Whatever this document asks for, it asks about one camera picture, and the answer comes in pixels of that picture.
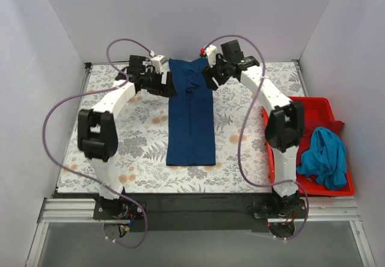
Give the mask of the navy blue t shirt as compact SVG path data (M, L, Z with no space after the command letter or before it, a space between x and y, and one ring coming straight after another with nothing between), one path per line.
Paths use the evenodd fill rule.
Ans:
M216 164L214 100L202 71L204 58L168 61L176 97L168 101L168 166Z

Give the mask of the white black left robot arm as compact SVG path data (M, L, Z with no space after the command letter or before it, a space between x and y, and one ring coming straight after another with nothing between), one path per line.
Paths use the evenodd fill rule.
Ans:
M110 218L127 218L139 210L123 199L125 189L115 170L115 154L119 145L115 119L141 90L162 97L177 95L172 73L163 67L166 60L164 55L151 58L131 55L128 66L118 71L113 90L92 108L78 112L78 149L90 160L100 183L96 198L99 211Z

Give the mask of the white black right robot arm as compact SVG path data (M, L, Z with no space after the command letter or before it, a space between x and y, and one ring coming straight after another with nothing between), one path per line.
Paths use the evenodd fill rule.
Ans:
M253 103L259 102L268 115L265 139L273 150L274 181L269 184L272 198L261 211L286 217L300 203L296 159L304 135L304 106L285 96L266 76L263 58L246 57L236 35L220 48L207 44L200 56L208 60L203 71L206 85L217 90L230 78L235 78L253 93Z

